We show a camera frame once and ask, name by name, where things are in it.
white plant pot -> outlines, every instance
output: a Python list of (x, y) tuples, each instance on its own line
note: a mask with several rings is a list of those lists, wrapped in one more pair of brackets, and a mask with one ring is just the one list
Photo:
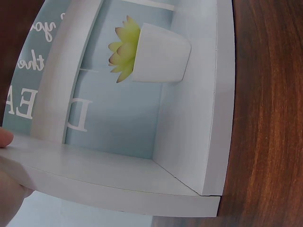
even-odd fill
[(139, 37), (132, 80), (179, 82), (183, 79), (191, 45), (184, 37), (144, 23)]

shelf board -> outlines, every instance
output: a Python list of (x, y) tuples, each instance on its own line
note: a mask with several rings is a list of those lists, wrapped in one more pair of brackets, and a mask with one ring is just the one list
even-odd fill
[(157, 216), (215, 217), (220, 197), (203, 197), (152, 160), (16, 135), (0, 168), (24, 186), (65, 200)]

white painted wood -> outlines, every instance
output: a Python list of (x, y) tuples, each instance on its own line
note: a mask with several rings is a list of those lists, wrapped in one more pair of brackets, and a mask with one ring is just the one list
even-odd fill
[(70, 100), (102, 2), (103, 0), (71, 1), (44, 68), (35, 103), (32, 136), (64, 142)]
[(213, 125), (203, 195), (222, 195), (232, 137), (235, 47), (231, 0), (217, 0), (217, 65)]
[(156, 1), (152, 1), (152, 0), (121, 0), (121, 1), (132, 2), (132, 3), (144, 5), (144, 6), (168, 9), (170, 11), (174, 11), (174, 8), (175, 8), (175, 6), (173, 6), (173, 5), (170, 5), (167, 3), (162, 3), (162, 2), (156, 2)]
[(199, 194), (222, 195), (235, 81), (232, 1), (180, 0), (171, 30), (192, 51), (183, 81), (163, 85), (153, 159)]
[(199, 196), (151, 160), (16, 135), (0, 150), (0, 169), (22, 185), (110, 210), (215, 217), (220, 197)]

finger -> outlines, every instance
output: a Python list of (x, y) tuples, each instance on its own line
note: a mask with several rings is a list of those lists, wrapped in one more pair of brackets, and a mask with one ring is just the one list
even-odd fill
[(27, 188), (27, 187), (24, 187), (23, 185), (21, 185), (23, 190), (24, 190), (24, 198), (30, 196), (34, 190), (33, 189), (30, 189), (30, 188)]
[(14, 134), (0, 127), (0, 148), (9, 145), (14, 139)]

brown wood grain surface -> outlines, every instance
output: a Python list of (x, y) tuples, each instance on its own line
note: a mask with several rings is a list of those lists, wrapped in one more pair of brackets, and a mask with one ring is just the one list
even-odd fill
[(154, 227), (303, 227), (303, 0), (234, 0), (236, 94), (217, 218)]
[(44, 0), (3, 0), (0, 3), (0, 126), (15, 66)]

